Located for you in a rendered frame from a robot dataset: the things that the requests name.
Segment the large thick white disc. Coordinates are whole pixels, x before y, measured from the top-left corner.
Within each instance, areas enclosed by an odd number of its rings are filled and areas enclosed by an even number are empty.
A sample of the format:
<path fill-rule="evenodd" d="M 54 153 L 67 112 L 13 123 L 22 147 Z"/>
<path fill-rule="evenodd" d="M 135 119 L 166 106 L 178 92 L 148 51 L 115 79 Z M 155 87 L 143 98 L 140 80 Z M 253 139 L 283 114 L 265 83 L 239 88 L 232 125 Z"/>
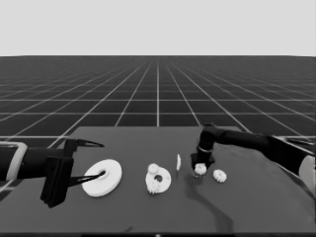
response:
<path fill-rule="evenodd" d="M 122 168 L 117 160 L 106 159 L 95 163 L 85 175 L 98 175 L 97 179 L 83 183 L 82 189 L 88 196 L 99 198 L 109 194 L 118 186 L 122 178 Z"/>

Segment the white round carrier with pins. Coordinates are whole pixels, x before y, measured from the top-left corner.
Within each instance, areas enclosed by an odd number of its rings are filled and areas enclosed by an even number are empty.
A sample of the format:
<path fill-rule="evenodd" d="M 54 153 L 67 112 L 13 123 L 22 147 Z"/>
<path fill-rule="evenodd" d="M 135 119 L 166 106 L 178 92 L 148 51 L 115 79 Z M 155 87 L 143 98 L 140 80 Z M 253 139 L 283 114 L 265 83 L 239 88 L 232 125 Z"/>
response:
<path fill-rule="evenodd" d="M 162 194 L 170 188 L 171 183 L 172 183 L 172 178 L 168 170 L 159 166 L 159 172 L 155 175 L 151 175 L 147 171 L 147 174 L 145 177 L 146 187 L 147 187 L 147 184 L 151 182 L 158 182 L 160 184 L 160 190 L 157 194 Z"/>

